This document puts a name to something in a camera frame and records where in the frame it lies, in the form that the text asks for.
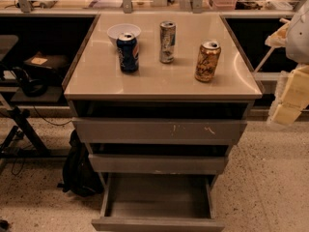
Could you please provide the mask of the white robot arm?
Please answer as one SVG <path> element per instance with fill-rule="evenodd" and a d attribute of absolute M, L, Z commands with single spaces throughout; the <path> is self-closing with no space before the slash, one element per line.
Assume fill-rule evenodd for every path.
<path fill-rule="evenodd" d="M 267 37 L 265 45 L 286 49 L 286 57 L 297 63 L 291 72 L 281 72 L 275 101 L 268 122 L 291 125 L 309 105 L 309 1 L 303 3 L 293 18 Z"/>

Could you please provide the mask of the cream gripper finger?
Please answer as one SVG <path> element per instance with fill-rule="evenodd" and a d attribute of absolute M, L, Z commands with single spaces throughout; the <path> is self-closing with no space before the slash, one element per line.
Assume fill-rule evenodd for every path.
<path fill-rule="evenodd" d="M 291 72 L 279 74 L 267 122 L 272 126 L 289 126 L 308 105 L 309 65 L 297 65 Z"/>
<path fill-rule="evenodd" d="M 277 31 L 268 36 L 267 39 L 265 40 L 265 45 L 274 48 L 285 47 L 287 31 L 289 29 L 289 26 L 290 24 L 286 23 L 283 26 L 281 26 Z"/>

